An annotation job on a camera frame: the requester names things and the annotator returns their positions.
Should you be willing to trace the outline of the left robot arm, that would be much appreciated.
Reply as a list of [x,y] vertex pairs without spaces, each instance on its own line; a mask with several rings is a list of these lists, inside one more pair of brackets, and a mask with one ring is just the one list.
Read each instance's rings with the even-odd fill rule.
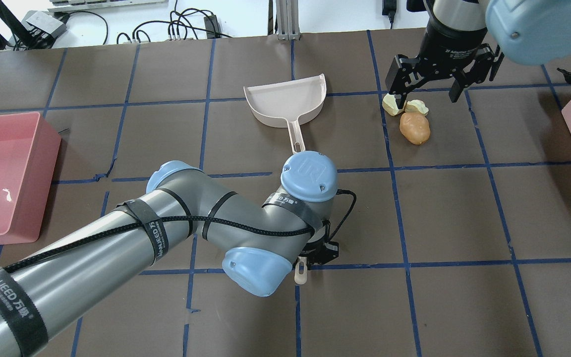
[[55,335],[181,242],[199,235],[224,251],[224,273],[265,298],[325,233],[338,170],[316,151],[284,163],[279,188],[256,205],[202,170],[170,161],[146,193],[0,267],[0,357],[33,357]]

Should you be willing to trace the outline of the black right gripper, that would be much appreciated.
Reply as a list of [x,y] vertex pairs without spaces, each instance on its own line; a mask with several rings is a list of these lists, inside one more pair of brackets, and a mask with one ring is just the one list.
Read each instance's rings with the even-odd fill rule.
[[417,88],[417,82],[452,76],[454,82],[449,98],[456,103],[472,84],[494,81],[505,54],[500,45],[492,50],[483,43],[486,34],[485,30],[454,30],[451,34],[427,30],[415,58],[395,56],[386,77],[388,94],[396,105],[404,105],[408,94]]

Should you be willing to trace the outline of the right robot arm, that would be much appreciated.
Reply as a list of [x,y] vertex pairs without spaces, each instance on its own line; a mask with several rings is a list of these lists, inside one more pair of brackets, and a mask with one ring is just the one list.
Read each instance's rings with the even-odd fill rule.
[[431,81],[453,78],[452,102],[492,81],[504,58],[542,65],[571,55],[571,0],[409,0],[429,20],[419,54],[397,55],[386,85],[395,109]]

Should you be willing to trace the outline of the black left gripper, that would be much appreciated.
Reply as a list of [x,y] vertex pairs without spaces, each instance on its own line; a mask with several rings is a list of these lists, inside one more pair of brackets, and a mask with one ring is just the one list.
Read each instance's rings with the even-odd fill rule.
[[313,241],[308,242],[299,254],[300,258],[306,258],[306,264],[327,264],[340,255],[339,243],[331,238],[331,224],[324,223],[322,228],[320,236],[312,237]]

